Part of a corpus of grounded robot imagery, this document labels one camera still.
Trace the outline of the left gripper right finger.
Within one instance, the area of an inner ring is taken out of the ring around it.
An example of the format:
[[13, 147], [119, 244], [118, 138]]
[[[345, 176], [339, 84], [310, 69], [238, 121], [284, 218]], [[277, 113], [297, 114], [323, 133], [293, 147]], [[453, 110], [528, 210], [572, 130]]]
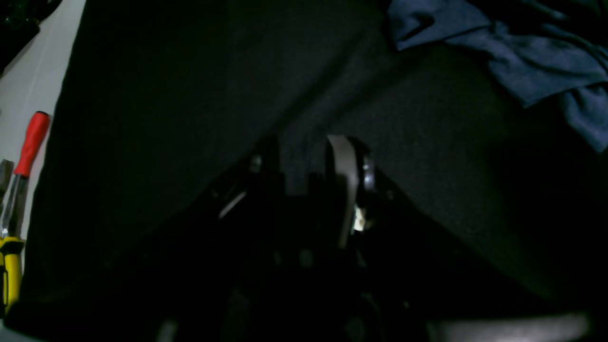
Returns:
[[326, 138], [326, 175], [337, 197], [337, 247], [346, 248], [349, 238], [369, 229], [367, 213], [376, 186], [376, 165], [371, 150], [347, 135]]

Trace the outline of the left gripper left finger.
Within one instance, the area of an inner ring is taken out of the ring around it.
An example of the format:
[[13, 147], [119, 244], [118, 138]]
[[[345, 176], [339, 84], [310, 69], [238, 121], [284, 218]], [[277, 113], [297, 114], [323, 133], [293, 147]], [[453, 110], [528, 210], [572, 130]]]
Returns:
[[249, 157], [249, 189], [255, 197], [277, 200], [285, 196], [285, 176], [280, 170], [277, 138], [263, 138]]

